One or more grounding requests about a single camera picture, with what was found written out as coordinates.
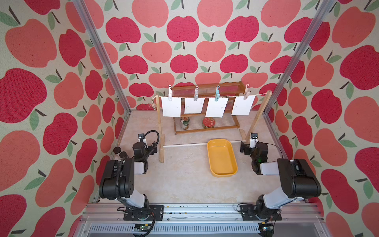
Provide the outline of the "white postcard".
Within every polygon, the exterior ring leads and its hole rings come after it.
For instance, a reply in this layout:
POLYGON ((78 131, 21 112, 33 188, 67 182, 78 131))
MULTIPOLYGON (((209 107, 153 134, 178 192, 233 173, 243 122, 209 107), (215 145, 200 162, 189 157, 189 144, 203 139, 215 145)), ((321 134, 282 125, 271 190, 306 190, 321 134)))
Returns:
POLYGON ((250 114, 255 95, 237 96, 232 109, 232 116, 248 116, 250 114))
POLYGON ((228 98, 219 98, 217 101, 215 98, 209 98, 206 117, 222 118, 225 112, 225 108, 228 103, 228 98))
POLYGON ((164 117, 181 117, 181 98, 180 97, 162 97, 162 109, 164 117))
POLYGON ((185 114, 201 114, 204 98, 185 98, 185 114))

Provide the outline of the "pink clothespin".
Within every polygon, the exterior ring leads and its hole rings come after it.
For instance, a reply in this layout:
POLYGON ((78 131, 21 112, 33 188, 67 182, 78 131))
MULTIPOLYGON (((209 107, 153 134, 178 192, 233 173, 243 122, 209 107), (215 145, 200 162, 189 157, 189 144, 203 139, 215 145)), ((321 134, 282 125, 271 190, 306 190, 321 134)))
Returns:
POLYGON ((249 84, 246 84, 245 91, 244 91, 244 100, 247 100, 249 95, 250 95, 249 84))

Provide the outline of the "teal clothespin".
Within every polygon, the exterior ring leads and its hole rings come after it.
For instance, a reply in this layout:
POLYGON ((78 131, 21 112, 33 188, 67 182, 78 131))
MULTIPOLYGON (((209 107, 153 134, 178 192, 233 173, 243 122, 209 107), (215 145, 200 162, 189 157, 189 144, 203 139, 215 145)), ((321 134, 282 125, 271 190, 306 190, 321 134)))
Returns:
POLYGON ((215 102, 217 102, 220 98, 220 86, 216 86, 216 92, 215 92, 215 102))

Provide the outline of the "grey clothespin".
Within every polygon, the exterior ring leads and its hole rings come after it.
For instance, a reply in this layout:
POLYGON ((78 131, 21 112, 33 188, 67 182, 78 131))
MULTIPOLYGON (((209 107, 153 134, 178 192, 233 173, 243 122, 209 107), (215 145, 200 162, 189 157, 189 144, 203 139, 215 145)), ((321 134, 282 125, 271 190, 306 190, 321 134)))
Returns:
POLYGON ((197 101, 198 100, 198 87, 195 87, 195 91, 194 91, 194 101, 197 101))

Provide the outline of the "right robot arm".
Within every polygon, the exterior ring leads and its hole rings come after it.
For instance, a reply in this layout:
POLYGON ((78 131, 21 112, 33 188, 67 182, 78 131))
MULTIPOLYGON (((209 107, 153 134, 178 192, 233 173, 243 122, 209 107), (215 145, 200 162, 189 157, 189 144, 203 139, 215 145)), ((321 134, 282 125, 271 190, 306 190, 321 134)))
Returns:
POLYGON ((280 187, 260 195, 255 204, 241 203, 237 206, 243 220, 281 220, 281 208, 291 202, 321 195, 321 185, 311 167, 304 159, 277 159, 268 162, 268 144, 241 142, 240 151, 250 156, 252 170, 257 175, 278 176, 280 187))

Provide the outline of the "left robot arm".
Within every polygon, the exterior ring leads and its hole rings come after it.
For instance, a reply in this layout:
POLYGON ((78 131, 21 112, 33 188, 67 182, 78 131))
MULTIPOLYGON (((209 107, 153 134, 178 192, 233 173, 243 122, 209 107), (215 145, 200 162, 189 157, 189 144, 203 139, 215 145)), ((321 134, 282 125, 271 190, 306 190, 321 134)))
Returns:
POLYGON ((146 174, 148 158, 158 152, 160 134, 156 130, 139 134, 139 141, 133 144, 134 156, 129 157, 120 147, 113 149, 118 160, 108 161, 101 178, 99 196, 117 200, 123 206, 117 210, 124 213, 125 221, 161 221, 163 205, 151 205, 145 194, 135 188, 135 176, 146 174))

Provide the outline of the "yellow plastic tray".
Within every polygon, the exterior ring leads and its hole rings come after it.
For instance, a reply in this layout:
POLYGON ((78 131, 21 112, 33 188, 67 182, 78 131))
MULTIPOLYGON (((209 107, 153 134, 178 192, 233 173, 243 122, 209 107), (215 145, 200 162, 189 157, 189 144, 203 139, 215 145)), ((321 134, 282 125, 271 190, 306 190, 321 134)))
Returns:
POLYGON ((238 172, 233 146, 226 139, 213 139, 207 143, 210 171, 214 177, 234 176, 238 172))

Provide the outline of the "green label can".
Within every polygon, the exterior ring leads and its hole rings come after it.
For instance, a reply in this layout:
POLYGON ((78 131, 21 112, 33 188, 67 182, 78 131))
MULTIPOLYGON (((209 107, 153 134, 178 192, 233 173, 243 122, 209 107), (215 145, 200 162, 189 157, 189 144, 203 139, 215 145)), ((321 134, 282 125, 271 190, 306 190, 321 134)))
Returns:
POLYGON ((189 128, 190 119, 189 117, 181 117, 180 118, 180 127, 182 130, 187 130, 189 128))

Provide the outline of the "wooden shelf rack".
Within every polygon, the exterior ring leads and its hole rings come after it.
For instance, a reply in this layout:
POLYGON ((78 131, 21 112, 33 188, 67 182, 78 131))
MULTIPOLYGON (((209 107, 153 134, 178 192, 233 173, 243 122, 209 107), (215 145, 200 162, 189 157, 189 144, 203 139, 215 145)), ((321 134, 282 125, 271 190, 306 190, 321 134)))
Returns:
POLYGON ((182 98, 182 116, 173 119, 174 133, 178 135, 206 130, 239 128, 237 116, 232 115, 232 110, 235 97, 242 94, 244 90, 245 87, 242 82, 174 87, 172 92, 173 96, 182 98), (216 89, 219 90, 221 97, 227 97, 229 99, 221 118, 206 116, 209 98, 215 96, 216 89), (185 98, 193 97, 196 92, 200 98, 204 99, 202 110, 199 114, 186 114, 185 98))

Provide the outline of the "red lid tin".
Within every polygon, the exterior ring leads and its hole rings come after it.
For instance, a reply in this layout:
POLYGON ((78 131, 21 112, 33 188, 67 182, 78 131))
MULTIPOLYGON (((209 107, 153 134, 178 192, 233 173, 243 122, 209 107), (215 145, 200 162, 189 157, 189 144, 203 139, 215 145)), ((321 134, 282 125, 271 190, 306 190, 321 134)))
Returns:
POLYGON ((204 129, 214 128, 216 121, 211 117, 205 117, 202 121, 202 126, 204 129))

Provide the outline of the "white clothespin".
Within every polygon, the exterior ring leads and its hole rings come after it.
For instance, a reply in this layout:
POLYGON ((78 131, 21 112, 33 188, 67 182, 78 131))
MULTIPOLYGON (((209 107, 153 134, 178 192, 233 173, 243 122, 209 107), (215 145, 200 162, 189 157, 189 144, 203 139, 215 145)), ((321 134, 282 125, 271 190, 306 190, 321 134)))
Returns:
POLYGON ((168 100, 172 101, 172 85, 168 86, 168 100))

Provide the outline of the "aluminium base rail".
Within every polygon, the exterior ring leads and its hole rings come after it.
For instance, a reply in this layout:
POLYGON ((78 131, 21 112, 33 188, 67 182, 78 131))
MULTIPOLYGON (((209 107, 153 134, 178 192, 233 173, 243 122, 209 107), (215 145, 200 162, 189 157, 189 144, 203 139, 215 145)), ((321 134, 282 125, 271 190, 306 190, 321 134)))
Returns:
POLYGON ((312 203, 291 203, 266 221, 241 212, 236 203, 164 203, 155 225, 124 220, 116 203, 89 204, 74 237, 329 237, 324 218, 312 203))

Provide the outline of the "right aluminium frame post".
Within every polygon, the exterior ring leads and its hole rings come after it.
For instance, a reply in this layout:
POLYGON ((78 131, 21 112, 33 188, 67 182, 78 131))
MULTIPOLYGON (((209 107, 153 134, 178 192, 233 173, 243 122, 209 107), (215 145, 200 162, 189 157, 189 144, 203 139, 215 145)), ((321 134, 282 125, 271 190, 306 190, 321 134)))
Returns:
POLYGON ((295 50, 294 55, 292 56, 291 61, 289 62, 284 74, 280 76, 279 82, 272 93, 272 96, 270 97, 269 101, 267 102, 267 105, 265 106, 264 110, 264 117, 268 117, 268 113, 270 112, 271 108, 273 107, 274 103, 277 101, 278 96, 280 95, 281 91, 283 90, 286 82, 289 80, 290 76, 292 75, 293 71, 295 70, 296 66, 300 62, 302 55, 306 52, 308 48, 310 48, 310 43, 312 39, 315 37, 318 29, 320 28, 321 24, 323 23, 325 17, 328 15, 328 13, 331 11, 331 9, 334 7, 334 4, 337 1, 332 0, 326 0, 323 1, 316 11, 316 14, 314 18, 312 19, 310 26, 308 27, 307 31, 305 32, 305 35, 303 39, 300 41, 299 46, 295 50))

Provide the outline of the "aluminium frame post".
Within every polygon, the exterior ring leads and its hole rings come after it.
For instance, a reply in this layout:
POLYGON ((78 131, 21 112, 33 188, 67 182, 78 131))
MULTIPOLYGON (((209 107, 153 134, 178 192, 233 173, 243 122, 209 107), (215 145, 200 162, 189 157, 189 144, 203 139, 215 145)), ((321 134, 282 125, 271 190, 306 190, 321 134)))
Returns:
POLYGON ((334 4, 337 1, 332 0, 326 0, 323 1, 316 11, 316 14, 314 18, 312 19, 310 26, 308 27, 307 31, 305 32, 305 35, 303 39, 300 41, 299 46, 295 50, 294 55, 292 56, 291 61, 289 62, 284 74, 280 76, 279 82, 272 93, 272 96, 270 97, 269 101, 267 102, 267 105, 265 106, 264 110, 264 117, 268 117, 268 113, 270 112, 271 108, 273 107, 274 103, 277 101, 278 96, 280 95, 281 91, 283 90, 286 82, 289 80, 290 76, 292 75, 293 71, 295 70, 296 66, 300 62, 302 55, 306 52, 308 48, 310 48, 310 43, 312 39, 315 37, 318 29, 320 28, 321 24, 323 23, 325 17, 328 15, 328 13, 331 11, 331 9, 334 7, 334 4))
POLYGON ((119 101, 121 102, 121 105, 123 106, 125 113, 129 116, 131 114, 131 108, 128 104, 128 101, 126 99, 126 96, 123 92, 122 86, 120 84, 120 81, 118 79, 118 76, 116 75, 112 63, 110 61, 110 58, 107 54, 107 51, 99 38, 99 35, 97 33, 97 29, 95 27, 95 24, 93 20, 91 19, 91 15, 89 13, 89 10, 85 4, 85 1, 74 1, 74 5, 78 11, 78 14, 90 36, 90 39, 92 40, 92 43, 97 51, 97 54, 99 56, 99 59, 101 60, 104 70, 106 74, 108 75, 112 86, 115 89, 115 93, 119 98, 119 101))

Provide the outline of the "left aluminium frame post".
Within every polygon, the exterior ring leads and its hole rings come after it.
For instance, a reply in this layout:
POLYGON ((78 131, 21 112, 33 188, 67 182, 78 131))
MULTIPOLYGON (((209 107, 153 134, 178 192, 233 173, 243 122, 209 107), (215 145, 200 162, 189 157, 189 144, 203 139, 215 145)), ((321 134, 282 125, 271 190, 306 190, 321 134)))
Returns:
POLYGON ((101 60, 104 70, 106 74, 108 75, 112 86, 115 89, 115 93, 119 98, 119 101, 121 102, 121 105, 123 106, 125 113, 129 116, 131 114, 131 108, 128 104, 128 101, 126 99, 126 96, 123 92, 122 86, 120 84, 120 81, 118 79, 118 76, 116 75, 112 63, 110 61, 110 58, 107 54, 107 51, 99 38, 99 35, 97 33, 97 29, 95 27, 95 24, 93 20, 91 19, 91 15, 89 13, 89 10, 85 4, 85 1, 74 1, 74 5, 78 11, 78 14, 90 36, 90 39, 92 40, 92 43, 97 51, 97 54, 99 56, 99 59, 101 60))

